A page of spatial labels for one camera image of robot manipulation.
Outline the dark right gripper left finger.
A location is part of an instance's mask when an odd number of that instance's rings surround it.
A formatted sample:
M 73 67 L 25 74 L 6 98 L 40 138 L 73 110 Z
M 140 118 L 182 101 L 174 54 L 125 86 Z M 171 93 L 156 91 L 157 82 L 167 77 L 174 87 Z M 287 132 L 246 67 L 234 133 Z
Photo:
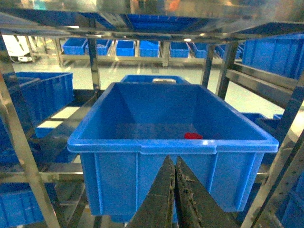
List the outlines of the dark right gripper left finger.
M 140 208 L 128 228 L 170 228 L 173 218 L 175 166 L 166 156 Z

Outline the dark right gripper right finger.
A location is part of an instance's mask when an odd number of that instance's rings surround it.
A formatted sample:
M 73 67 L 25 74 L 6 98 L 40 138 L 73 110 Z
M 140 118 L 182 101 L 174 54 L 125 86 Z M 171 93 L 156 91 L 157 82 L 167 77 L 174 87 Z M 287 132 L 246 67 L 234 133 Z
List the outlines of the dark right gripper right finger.
M 186 162 L 175 165 L 175 208 L 180 228 L 237 228 Z

